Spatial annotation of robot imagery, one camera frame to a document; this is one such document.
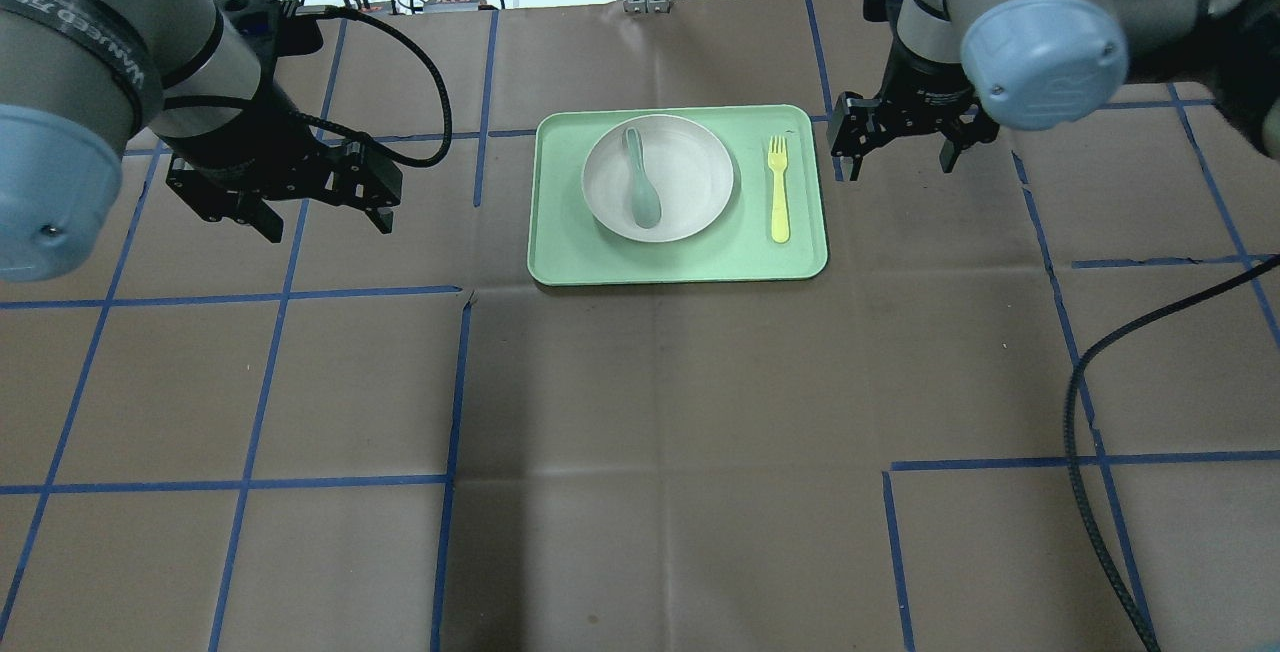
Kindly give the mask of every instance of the light blue cap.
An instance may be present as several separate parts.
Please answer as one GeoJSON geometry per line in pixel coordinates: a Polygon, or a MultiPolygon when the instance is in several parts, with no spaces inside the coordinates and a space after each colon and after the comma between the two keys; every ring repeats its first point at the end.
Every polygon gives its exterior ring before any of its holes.
{"type": "Polygon", "coordinates": [[[1085,0],[1010,0],[964,36],[960,61],[982,106],[1015,129],[1048,129],[1102,106],[1129,76],[1124,29],[1085,0]]]}
{"type": "Polygon", "coordinates": [[[120,159],[55,114],[0,105],[0,279],[77,269],[120,192],[120,159]]]}

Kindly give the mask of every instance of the tray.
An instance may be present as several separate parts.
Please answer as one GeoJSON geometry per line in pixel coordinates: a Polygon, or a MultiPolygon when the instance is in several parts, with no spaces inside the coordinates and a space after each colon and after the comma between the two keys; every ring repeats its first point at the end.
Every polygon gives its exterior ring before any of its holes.
{"type": "Polygon", "coordinates": [[[559,113],[538,127],[529,273],[543,284],[640,284],[808,279],[827,265],[827,231],[809,115],[791,105],[559,113]],[[643,114],[673,114],[712,132],[733,159],[733,195],[707,229],[648,243],[609,232],[582,199],[582,164],[596,140],[643,114]],[[787,137],[791,240],[769,238],[768,140],[787,137]]]}

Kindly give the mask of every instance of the green spoon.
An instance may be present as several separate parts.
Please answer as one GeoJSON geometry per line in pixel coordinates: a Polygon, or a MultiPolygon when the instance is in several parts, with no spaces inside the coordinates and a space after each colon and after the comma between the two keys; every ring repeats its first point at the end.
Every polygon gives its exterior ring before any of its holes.
{"type": "Polygon", "coordinates": [[[640,131],[628,127],[627,155],[631,156],[631,215],[636,224],[650,229],[662,222],[662,202],[658,200],[658,191],[653,188],[649,177],[644,173],[644,150],[640,147],[640,131]]]}

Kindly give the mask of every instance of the black tape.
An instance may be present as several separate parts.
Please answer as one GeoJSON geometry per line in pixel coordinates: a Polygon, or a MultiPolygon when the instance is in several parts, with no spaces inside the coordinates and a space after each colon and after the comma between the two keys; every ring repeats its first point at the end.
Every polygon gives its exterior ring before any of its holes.
{"type": "Polygon", "coordinates": [[[146,42],[101,0],[0,0],[0,12],[47,27],[100,60],[133,108],[132,134],[164,109],[160,70],[146,42]]]}

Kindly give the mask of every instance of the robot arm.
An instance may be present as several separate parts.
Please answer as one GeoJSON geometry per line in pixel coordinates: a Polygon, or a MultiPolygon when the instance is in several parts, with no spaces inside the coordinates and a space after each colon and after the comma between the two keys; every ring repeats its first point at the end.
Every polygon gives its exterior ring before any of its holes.
{"type": "Polygon", "coordinates": [[[321,143],[274,82],[279,56],[323,45],[316,18],[296,10],[0,0],[0,279],[82,264],[119,191],[125,142],[147,126],[174,151],[165,182],[209,222],[230,218],[279,242],[283,222],[265,200],[311,197],[390,232],[399,168],[374,145],[321,143]],[[224,104],[166,110],[177,97],[224,104]]]}
{"type": "Polygon", "coordinates": [[[942,167],[998,124],[1080,119],[1125,82],[1194,79],[1262,152],[1280,158],[1280,0],[867,0],[893,24],[873,100],[846,92],[828,128],[854,174],[896,137],[942,132],[942,167]],[[964,122],[978,105],[973,122],[964,122]]]}

